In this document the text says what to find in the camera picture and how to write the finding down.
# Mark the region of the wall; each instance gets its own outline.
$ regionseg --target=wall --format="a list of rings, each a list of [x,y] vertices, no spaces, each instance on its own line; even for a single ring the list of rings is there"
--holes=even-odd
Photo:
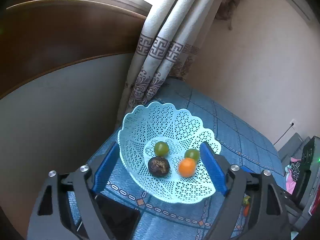
[[[48,172],[74,171],[113,132],[132,56],[66,67],[0,100],[0,206],[22,236]]]
[[[187,82],[272,143],[293,118],[303,138],[319,136],[319,24],[308,25],[285,0],[243,0],[232,26],[214,21]]]

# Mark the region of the metal screw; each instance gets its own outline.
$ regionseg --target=metal screw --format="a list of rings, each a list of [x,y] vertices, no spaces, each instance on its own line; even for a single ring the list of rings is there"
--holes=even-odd
[[[85,172],[85,171],[87,171],[88,169],[89,169],[89,166],[88,166],[88,165],[83,165],[83,166],[80,167],[80,171],[81,171],[81,172]]]
[[[239,171],[240,167],[239,167],[238,165],[232,164],[232,165],[231,165],[231,169],[232,169],[233,171]]]
[[[57,172],[56,171],[50,171],[49,172],[49,177],[54,177],[56,176]]]
[[[271,171],[269,171],[269,170],[264,170],[264,171],[263,171],[263,174],[266,175],[266,176],[270,176],[270,175],[271,175]]]

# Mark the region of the curtain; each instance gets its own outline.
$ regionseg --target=curtain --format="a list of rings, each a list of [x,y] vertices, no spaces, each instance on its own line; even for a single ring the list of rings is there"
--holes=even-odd
[[[220,1],[162,0],[143,25],[120,100],[117,126],[125,113],[144,105],[166,77],[184,79],[208,32]]]

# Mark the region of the denim-patterned bedspread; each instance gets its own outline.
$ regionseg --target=denim-patterned bedspread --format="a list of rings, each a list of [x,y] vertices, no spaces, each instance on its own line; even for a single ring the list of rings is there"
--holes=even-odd
[[[172,103],[177,109],[188,109],[192,115],[202,119],[205,128],[213,130],[216,140],[221,143],[220,154],[230,164],[245,166],[255,173],[269,169],[277,184],[285,188],[282,165],[272,143],[221,105],[176,79],[167,79],[152,101]],[[89,164],[95,156],[104,154],[111,143],[117,141],[117,132],[92,156]],[[224,200],[218,191],[197,204],[169,204],[158,200],[133,181],[120,158],[102,193],[140,210],[141,220],[135,230],[134,240],[201,240]],[[77,222],[79,211],[74,193],[69,193],[69,199]],[[241,232],[243,225],[244,217],[240,212],[232,237]]]

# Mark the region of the wood trim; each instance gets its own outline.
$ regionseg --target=wood trim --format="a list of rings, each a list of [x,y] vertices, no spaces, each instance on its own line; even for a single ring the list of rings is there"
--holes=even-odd
[[[145,18],[87,0],[10,6],[0,20],[0,98],[57,69],[134,52]]]

